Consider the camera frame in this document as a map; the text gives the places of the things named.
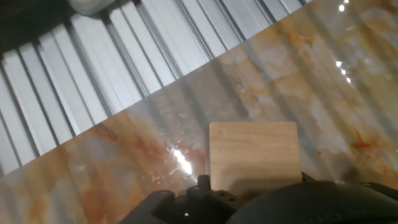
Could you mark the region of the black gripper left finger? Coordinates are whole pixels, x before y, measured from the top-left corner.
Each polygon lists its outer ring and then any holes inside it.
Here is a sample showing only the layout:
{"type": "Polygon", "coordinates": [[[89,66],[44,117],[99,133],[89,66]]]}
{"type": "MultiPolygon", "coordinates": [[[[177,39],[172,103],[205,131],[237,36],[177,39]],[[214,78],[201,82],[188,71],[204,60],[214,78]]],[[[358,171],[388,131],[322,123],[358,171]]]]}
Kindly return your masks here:
{"type": "Polygon", "coordinates": [[[178,195],[169,190],[152,192],[119,224],[224,224],[243,205],[225,190],[212,190],[210,177],[200,175],[195,186],[178,195]]]}

